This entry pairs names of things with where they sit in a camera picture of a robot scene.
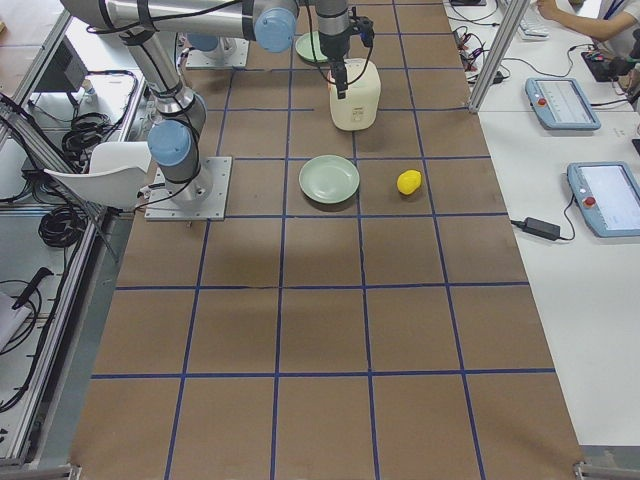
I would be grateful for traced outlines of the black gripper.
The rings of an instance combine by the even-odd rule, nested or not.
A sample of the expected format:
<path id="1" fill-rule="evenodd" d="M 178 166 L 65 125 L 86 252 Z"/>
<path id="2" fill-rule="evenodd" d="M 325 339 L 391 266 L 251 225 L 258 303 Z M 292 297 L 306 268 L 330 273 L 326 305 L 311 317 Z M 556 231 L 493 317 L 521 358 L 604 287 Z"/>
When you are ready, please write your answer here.
<path id="1" fill-rule="evenodd" d="M 320 47 L 333 75 L 338 99 L 346 98 L 348 73 L 344 57 L 349 50 L 350 21 L 347 14 L 318 14 Z"/>

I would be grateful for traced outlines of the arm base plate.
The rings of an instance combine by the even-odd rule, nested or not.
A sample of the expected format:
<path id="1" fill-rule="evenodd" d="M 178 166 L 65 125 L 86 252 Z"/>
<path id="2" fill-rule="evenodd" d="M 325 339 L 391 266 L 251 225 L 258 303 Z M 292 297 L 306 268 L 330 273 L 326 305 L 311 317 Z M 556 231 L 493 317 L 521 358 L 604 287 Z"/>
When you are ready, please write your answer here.
<path id="1" fill-rule="evenodd" d="M 155 183 L 162 183 L 150 193 L 144 217 L 148 221 L 222 221 L 225 218 L 232 170 L 231 157 L 200 159 L 200 172 L 187 186 L 165 180 L 156 169 Z"/>
<path id="2" fill-rule="evenodd" d="M 186 68 L 190 70 L 216 70 L 244 68 L 249 42 L 244 39 L 216 36 L 189 35 L 190 50 Z"/>

